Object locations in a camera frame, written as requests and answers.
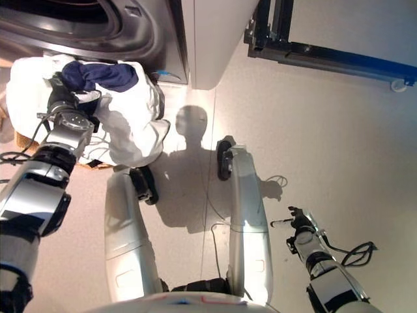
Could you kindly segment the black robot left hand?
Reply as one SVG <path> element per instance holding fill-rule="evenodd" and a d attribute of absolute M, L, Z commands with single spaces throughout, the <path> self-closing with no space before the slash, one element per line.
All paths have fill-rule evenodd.
<path fill-rule="evenodd" d="M 48 99 L 47 112 L 52 113 L 58 109 L 76 110 L 83 115 L 93 116 L 102 93 L 98 90 L 71 91 L 64 83 L 60 72 L 55 72 L 48 80 L 51 94 Z"/>

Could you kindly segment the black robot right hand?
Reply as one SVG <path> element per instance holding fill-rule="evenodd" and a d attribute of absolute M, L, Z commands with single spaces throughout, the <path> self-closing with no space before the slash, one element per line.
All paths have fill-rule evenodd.
<path fill-rule="evenodd" d="M 288 206 L 290 217 L 281 220 L 273 220 L 270 222 L 272 228 L 278 228 L 280 226 L 292 227 L 298 230 L 303 227 L 317 229 L 317 225 L 310 215 L 308 210 L 304 210 L 295 206 Z"/>

